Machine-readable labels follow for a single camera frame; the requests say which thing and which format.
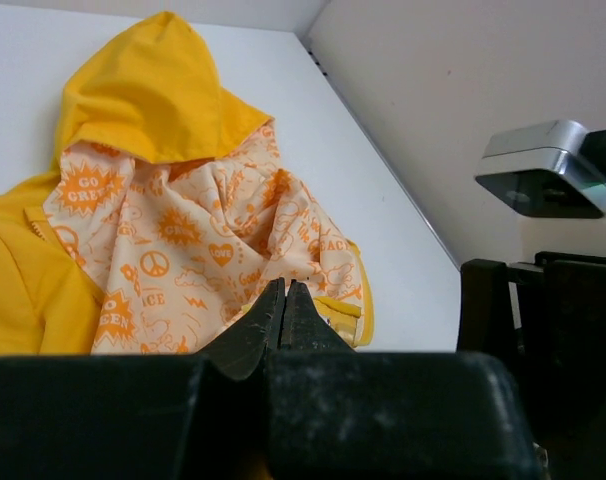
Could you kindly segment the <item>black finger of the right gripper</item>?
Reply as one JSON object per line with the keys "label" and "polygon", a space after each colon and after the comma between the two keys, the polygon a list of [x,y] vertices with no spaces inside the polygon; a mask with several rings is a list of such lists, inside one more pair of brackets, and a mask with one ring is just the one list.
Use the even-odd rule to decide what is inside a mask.
{"label": "black finger of the right gripper", "polygon": [[507,367],[552,478],[606,479],[606,257],[474,259],[460,278],[458,350]]}

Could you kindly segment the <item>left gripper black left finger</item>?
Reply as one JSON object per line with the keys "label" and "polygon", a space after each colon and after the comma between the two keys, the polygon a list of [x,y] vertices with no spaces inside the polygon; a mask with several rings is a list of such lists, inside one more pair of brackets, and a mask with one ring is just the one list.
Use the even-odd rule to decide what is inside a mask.
{"label": "left gripper black left finger", "polygon": [[285,285],[197,354],[0,357],[0,479],[265,479]]}

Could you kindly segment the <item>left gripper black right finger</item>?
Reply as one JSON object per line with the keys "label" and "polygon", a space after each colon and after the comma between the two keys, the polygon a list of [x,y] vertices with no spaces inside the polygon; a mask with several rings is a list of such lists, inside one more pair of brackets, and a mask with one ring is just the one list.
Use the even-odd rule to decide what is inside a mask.
{"label": "left gripper black right finger", "polygon": [[288,291],[267,358],[276,479],[538,479],[516,385],[482,353],[358,353]]}

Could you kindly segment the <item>yellow jacket with patterned lining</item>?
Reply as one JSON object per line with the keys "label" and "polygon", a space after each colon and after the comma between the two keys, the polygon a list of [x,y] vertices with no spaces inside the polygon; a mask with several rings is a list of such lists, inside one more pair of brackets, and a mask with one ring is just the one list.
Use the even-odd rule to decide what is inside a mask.
{"label": "yellow jacket with patterned lining", "polygon": [[49,170],[0,195],[0,356],[195,352],[279,278],[370,343],[358,247],[282,166],[273,118],[180,16],[131,26],[65,85]]}

